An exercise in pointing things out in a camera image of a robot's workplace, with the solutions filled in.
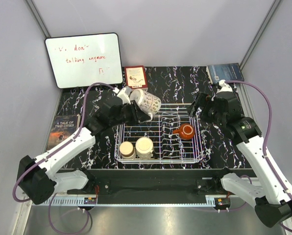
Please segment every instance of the book cover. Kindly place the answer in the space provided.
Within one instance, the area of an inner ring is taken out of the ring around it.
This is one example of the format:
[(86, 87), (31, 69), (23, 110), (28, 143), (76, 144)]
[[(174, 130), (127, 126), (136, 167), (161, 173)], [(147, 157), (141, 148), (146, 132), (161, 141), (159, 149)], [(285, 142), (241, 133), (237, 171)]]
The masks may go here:
[(131, 89), (140, 88), (147, 91), (148, 84), (144, 66), (124, 67), (124, 71), (127, 86)]
[(79, 127), (80, 115), (56, 116), (54, 118), (46, 150), (50, 150), (72, 135)]
[(211, 84), (216, 84), (220, 80), (225, 81), (244, 81), (244, 77), (240, 70), (239, 63), (223, 64), (223, 65), (209, 65), (207, 66), (207, 73)]

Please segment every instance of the wire dish rack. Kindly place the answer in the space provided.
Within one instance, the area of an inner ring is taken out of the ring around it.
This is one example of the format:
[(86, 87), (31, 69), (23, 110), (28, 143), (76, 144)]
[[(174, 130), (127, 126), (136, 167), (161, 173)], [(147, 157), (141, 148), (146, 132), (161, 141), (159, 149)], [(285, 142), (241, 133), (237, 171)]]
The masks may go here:
[[(152, 121), (136, 126), (117, 127), (115, 159), (123, 164), (189, 164), (202, 159), (202, 144), (198, 125), (198, 116), (189, 117), (186, 108), (190, 104), (162, 104), (159, 112), (153, 115)], [(184, 123), (190, 123), (195, 129), (194, 137), (185, 141), (173, 134), (173, 130)], [(154, 144), (158, 159), (123, 159), (120, 145), (129, 141), (135, 146), (140, 137), (149, 137)]]

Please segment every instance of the gray wall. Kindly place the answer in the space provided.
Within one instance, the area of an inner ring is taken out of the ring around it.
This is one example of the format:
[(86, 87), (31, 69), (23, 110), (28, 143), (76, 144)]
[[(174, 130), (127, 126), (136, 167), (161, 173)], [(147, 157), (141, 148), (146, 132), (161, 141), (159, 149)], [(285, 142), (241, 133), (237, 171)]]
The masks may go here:
[(19, 160), (43, 151), (59, 96), (44, 39), (23, 0), (0, 0), (0, 235), (10, 234)]
[[(268, 148), (292, 183), (292, 0), (281, 3), (243, 74), (271, 101), (273, 117)], [(267, 105), (253, 89), (248, 91), (256, 119), (265, 133)]]
[(34, 0), (52, 36), (116, 32), (124, 66), (240, 62), (273, 0)]

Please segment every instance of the white mug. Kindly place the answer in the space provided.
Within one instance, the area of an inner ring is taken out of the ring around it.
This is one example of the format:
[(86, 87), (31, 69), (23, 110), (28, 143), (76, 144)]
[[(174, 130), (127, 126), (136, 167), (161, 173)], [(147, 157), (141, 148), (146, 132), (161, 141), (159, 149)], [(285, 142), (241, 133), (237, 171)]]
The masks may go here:
[(137, 156), (141, 159), (149, 159), (153, 156), (154, 145), (150, 138), (141, 137), (135, 144)]

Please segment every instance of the blue book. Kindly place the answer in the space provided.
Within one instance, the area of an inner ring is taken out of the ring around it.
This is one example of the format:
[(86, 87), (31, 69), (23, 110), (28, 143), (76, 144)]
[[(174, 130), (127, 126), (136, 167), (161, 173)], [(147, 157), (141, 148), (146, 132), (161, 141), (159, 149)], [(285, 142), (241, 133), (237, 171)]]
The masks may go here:
[(209, 65), (207, 66), (207, 73), (211, 84), (219, 83), (220, 80), (225, 81), (244, 81), (244, 77), (240, 70), (239, 63), (223, 64), (223, 65)]

